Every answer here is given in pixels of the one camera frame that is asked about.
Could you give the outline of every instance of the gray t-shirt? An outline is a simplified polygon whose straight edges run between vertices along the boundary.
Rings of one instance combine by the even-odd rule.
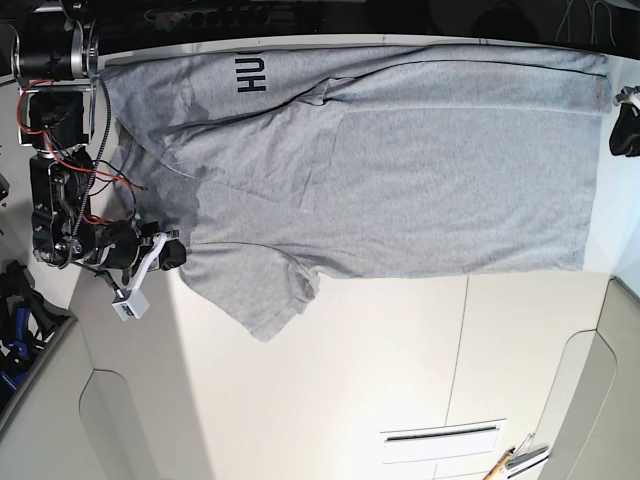
[[[336,277],[582,267],[606,59],[434,46],[106,71],[116,161],[185,282],[269,340]]]

